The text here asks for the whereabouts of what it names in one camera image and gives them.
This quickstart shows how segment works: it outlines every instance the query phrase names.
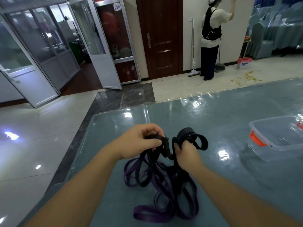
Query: blue and white sticker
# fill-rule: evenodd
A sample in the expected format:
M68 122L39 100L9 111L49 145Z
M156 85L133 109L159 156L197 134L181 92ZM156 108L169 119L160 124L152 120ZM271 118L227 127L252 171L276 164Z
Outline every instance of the blue and white sticker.
M119 3L119 2L114 3L114 10L115 10L115 11L119 11L119 10L121 10L121 5L120 5L120 3Z

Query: hand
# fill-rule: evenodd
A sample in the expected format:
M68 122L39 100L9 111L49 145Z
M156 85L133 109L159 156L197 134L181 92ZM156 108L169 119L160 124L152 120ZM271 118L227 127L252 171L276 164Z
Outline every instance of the hand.
M184 141L182 149L180 149L179 145L176 143L174 143L174 146L177 162L183 170L195 175L195 172L199 171L201 167L204 167L198 150L189 141Z
M112 141L112 151L117 154L118 159L131 159L147 149L155 149L162 144L158 139L144 139L151 134L164 136L164 132L157 124L138 124L128 129L119 138Z

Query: tangled straps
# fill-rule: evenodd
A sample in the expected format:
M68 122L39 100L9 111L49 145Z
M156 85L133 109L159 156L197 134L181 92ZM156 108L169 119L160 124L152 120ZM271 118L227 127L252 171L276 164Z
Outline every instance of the tangled straps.
M196 143L197 138L200 139L201 146ZM178 165L174 143L177 143L181 148L183 142L187 140L197 149L206 150L208 147L207 139L203 135L196 134L190 127L184 128L178 133L177 137L173 137L172 139L172 153L169 149L168 138L155 134L146 137L146 139L160 139L162 145L154 151L151 149L145 150L139 158L129 160L124 166L124 180L128 187L136 187L137 185L146 187L151 182L156 188L157 193L154 197L154 206L137 206L134 208L134 218L153 223L169 222L175 215L185 220L194 218L199 211L197 187L189 174ZM165 158L173 160L174 165L166 166L159 162L158 158L160 154ZM143 162L145 162L148 167L140 172ZM135 178L135 184L130 183L131 178ZM187 184L191 186L193 196L187 191ZM185 214L179 206L178 196L182 193L189 204L189 215ZM168 199L165 208L159 207L158 205L159 197L162 195Z

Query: mop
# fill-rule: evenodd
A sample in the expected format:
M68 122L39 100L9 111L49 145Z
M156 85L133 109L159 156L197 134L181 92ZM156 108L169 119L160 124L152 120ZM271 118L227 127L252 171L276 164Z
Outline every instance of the mop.
M188 77L200 75L200 71L195 70L195 26L194 26L194 18L192 19L192 71L188 74Z
M219 50L219 63L214 66L214 72L218 73L225 70L225 65L220 63L220 54L221 54L221 44Z

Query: dark blue pants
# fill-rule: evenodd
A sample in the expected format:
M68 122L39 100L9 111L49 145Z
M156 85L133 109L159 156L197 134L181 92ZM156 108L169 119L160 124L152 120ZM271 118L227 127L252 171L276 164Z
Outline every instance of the dark blue pants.
M213 48L201 47L201 76L211 80L214 78L214 66L216 65L219 45Z

